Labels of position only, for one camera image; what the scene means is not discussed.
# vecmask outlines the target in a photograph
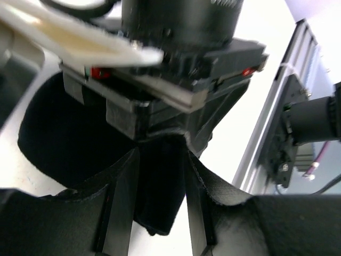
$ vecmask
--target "black cylinder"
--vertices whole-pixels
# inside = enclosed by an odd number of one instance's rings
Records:
[[[301,145],[337,140],[334,103],[333,97],[324,97],[292,105],[289,121],[294,142]]]
[[[243,0],[123,0],[130,38],[221,47],[234,34]]]

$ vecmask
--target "white table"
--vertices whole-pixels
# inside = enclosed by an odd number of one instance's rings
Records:
[[[254,75],[248,91],[214,130],[213,140],[201,157],[209,169],[228,182],[237,171],[294,29],[294,19],[284,0],[244,1],[235,37],[265,44],[270,56],[265,69]],[[55,195],[64,189],[32,166],[17,146],[19,125],[30,99],[57,71],[56,57],[47,53],[43,71],[0,133],[0,187],[16,187],[36,196]],[[134,223],[129,255],[192,255],[186,202],[183,202],[167,237],[150,237]]]

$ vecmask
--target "red led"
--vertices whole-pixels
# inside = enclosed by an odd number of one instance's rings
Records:
[[[95,79],[105,79],[111,76],[110,69],[107,68],[91,68],[90,76]]]
[[[252,75],[256,70],[253,68],[246,68],[243,70],[242,75],[243,76],[250,76]]]

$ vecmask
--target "black tube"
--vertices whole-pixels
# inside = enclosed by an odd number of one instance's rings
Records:
[[[87,21],[106,15],[119,0],[105,0],[102,5],[90,9],[75,9],[59,4],[54,0],[40,0],[40,2],[46,6],[67,13],[70,16]]]
[[[289,121],[295,143],[338,140],[334,97],[324,97],[291,106]]]
[[[221,47],[234,34],[243,0],[123,0],[129,37]]]

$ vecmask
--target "black cloth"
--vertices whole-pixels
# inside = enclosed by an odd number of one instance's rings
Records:
[[[134,220],[150,235],[169,234],[185,195],[182,139],[165,137],[136,145],[107,124],[105,105],[86,107],[66,94],[58,73],[30,102],[18,146],[40,171],[68,188],[138,146],[141,159]]]

